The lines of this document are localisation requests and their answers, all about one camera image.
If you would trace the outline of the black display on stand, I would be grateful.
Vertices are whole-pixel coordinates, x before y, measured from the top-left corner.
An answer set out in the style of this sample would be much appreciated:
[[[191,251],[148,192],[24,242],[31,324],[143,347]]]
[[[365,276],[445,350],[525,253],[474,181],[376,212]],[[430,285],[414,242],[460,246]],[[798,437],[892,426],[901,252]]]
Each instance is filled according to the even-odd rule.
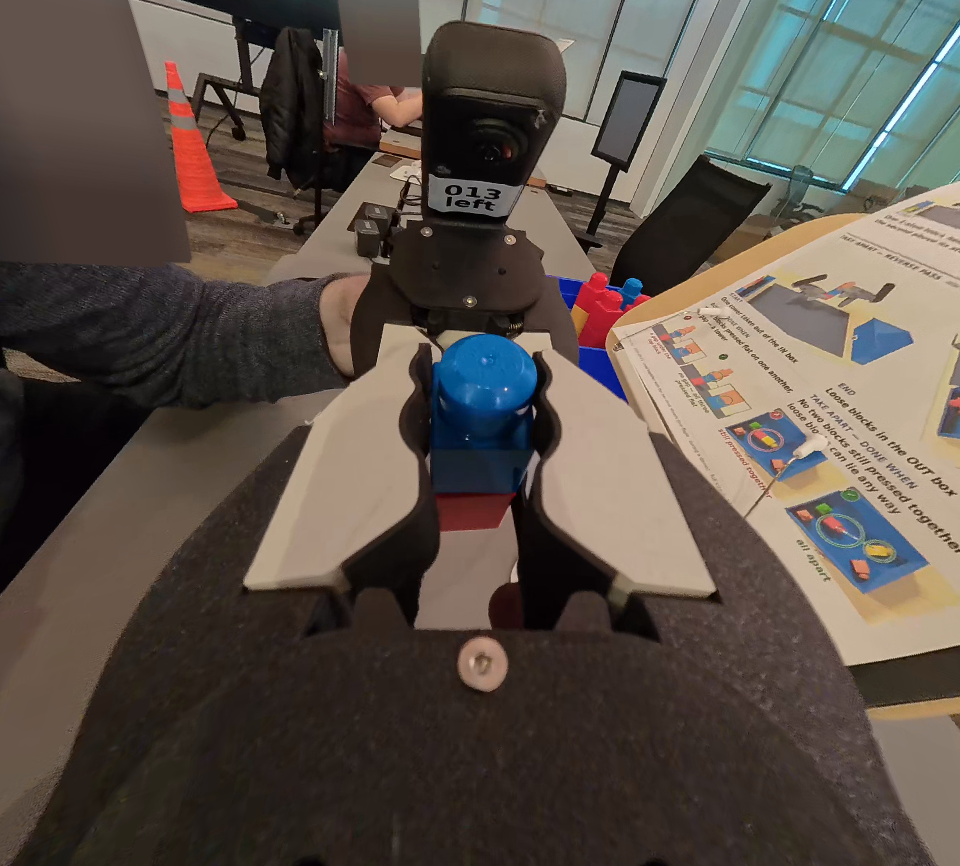
[[[576,235],[586,254],[603,245],[596,236],[615,183],[632,164],[665,86],[665,77],[629,70],[619,75],[591,151],[608,169],[587,226]]]

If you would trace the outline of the instruction sheet on stand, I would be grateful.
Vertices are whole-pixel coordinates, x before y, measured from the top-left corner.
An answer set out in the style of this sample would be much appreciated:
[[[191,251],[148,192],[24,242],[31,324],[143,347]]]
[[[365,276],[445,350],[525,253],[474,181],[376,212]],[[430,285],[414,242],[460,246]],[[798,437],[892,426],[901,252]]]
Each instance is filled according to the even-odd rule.
[[[649,392],[642,385],[639,375],[633,371],[624,357],[620,340],[621,330],[639,323],[651,324],[668,313],[694,306],[701,300],[711,298],[722,288],[732,283],[742,283],[752,272],[768,267],[771,263],[810,246],[822,237],[835,234],[846,226],[860,222],[857,214],[828,215],[800,224],[786,233],[775,236],[752,248],[738,253],[704,272],[690,277],[672,289],[653,296],[649,302],[637,308],[637,317],[618,320],[607,336],[607,345],[613,350],[613,368],[625,390],[627,402],[651,432],[665,436],[675,443],[675,437],[656,410]],[[951,717],[958,723],[959,699],[919,705],[868,707],[871,718],[877,720],[919,720],[933,717]]]

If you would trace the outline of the black jacket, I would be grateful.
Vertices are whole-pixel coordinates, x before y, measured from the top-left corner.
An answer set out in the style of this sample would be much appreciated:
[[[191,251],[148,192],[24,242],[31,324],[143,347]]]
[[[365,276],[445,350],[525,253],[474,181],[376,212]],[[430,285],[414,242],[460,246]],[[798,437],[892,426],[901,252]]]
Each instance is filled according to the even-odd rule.
[[[295,190],[314,188],[325,147],[322,54],[307,29],[285,27],[275,39],[259,107],[268,174]]]

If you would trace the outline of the person's left forearm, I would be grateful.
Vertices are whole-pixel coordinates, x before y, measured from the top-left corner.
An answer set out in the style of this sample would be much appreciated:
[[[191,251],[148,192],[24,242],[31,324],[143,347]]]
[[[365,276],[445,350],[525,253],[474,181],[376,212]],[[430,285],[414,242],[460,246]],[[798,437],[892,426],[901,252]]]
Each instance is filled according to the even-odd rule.
[[[340,387],[319,300],[334,274],[257,286],[178,265],[2,263],[2,347],[148,408]]]

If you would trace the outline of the red toy block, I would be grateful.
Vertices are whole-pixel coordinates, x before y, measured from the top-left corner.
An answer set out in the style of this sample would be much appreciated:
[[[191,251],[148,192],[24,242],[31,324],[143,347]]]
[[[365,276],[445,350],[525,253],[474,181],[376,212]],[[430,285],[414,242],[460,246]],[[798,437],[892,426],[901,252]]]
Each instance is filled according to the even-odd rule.
[[[436,493],[440,533],[498,529],[515,498],[507,493]]]
[[[604,272],[594,272],[583,283],[576,297],[575,305],[589,313],[589,319],[582,331],[578,344],[585,347],[605,347],[607,336],[620,317],[628,311],[622,311],[619,288],[608,284]]]

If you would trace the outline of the printed instruction sheet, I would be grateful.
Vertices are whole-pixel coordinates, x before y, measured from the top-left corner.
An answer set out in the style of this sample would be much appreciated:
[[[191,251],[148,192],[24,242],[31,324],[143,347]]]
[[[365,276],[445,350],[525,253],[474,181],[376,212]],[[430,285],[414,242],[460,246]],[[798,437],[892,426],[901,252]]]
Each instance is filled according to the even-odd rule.
[[[958,214],[936,188],[620,330],[848,666],[958,646]]]

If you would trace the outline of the person's torso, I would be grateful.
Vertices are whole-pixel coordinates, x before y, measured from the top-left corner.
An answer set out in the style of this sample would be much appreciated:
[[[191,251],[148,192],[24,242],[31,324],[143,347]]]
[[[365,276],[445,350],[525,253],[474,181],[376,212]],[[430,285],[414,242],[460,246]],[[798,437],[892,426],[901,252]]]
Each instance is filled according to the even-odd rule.
[[[21,485],[2,529],[2,590],[151,415],[95,385],[35,378],[19,385]]]

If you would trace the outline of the instruction sheet on board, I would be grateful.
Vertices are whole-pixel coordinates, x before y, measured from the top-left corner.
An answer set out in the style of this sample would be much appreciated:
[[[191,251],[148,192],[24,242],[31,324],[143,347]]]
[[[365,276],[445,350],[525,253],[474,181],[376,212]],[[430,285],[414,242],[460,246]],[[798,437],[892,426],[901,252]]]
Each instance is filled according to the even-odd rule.
[[[851,665],[868,708],[918,706],[959,697],[959,647]]]

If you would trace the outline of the blue plastic bin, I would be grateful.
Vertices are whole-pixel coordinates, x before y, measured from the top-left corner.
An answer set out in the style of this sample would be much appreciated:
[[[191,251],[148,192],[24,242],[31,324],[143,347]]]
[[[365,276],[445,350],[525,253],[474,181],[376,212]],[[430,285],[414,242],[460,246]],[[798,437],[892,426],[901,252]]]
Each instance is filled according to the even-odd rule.
[[[563,276],[547,275],[546,278],[551,281],[556,281],[558,292],[563,303],[569,308],[569,311],[572,311],[584,282]],[[627,396],[620,384],[613,361],[607,354],[606,347],[578,344],[578,349],[578,364],[580,369],[600,385],[604,386],[607,391],[611,392],[619,400],[626,403]]]

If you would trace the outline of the orange traffic cone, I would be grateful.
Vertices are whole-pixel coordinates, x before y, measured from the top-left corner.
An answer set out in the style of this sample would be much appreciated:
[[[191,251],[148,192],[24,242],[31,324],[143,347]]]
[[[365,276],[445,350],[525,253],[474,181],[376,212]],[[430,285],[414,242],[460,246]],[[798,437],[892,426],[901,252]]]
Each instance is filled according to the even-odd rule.
[[[176,63],[167,60],[164,67],[175,175],[183,209],[190,214],[237,210],[237,200],[223,190],[214,171]]]

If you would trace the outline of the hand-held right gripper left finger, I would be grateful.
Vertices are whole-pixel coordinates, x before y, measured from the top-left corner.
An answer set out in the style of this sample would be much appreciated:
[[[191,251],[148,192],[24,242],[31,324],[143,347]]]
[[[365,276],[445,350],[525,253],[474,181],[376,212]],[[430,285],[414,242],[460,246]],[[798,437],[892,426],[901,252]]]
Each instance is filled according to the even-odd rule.
[[[251,592],[390,591],[408,624],[438,557],[432,346],[394,346],[313,420],[244,578]]]

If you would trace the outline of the person's left hand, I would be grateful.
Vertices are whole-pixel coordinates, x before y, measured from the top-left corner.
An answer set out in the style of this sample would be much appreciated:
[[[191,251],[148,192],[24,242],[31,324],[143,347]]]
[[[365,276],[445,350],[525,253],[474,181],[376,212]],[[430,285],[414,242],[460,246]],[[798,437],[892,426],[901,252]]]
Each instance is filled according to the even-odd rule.
[[[352,323],[355,308],[367,288],[369,273],[347,274],[327,283],[318,301],[318,319],[326,352],[338,373],[354,378]]]

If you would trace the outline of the black chair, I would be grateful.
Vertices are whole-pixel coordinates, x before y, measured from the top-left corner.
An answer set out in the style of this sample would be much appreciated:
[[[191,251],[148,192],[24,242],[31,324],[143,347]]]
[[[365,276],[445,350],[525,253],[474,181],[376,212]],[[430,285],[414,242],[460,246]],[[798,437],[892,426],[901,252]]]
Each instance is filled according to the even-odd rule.
[[[619,249],[608,284],[655,297],[693,277],[771,189],[701,154]]]

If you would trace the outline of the black charger block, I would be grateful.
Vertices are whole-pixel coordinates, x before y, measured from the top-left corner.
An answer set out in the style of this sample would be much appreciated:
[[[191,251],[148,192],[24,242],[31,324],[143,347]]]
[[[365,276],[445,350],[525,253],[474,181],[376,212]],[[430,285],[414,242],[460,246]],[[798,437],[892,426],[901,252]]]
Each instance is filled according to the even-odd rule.
[[[389,260],[391,256],[391,222],[362,217],[353,223],[356,256],[364,260]]]

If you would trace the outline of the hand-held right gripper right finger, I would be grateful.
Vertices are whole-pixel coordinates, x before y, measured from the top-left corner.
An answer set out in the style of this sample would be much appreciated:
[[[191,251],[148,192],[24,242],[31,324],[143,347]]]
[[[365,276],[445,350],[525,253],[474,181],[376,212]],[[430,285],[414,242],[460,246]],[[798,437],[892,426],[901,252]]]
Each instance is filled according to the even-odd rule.
[[[555,349],[533,360],[535,462],[515,505],[523,625],[552,629],[578,593],[614,621],[635,597],[714,596],[646,423]]]

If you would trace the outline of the grey desk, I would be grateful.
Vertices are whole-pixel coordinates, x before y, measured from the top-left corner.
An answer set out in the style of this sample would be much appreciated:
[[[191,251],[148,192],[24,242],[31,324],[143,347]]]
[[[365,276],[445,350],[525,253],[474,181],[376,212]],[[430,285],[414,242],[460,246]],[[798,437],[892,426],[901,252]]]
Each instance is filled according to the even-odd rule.
[[[185,540],[295,428],[337,396],[152,414],[2,596],[2,864],[47,807],[124,627]],[[512,524],[443,534],[421,606],[430,627],[488,625],[517,558]],[[870,711],[906,812],[958,864],[958,698]]]

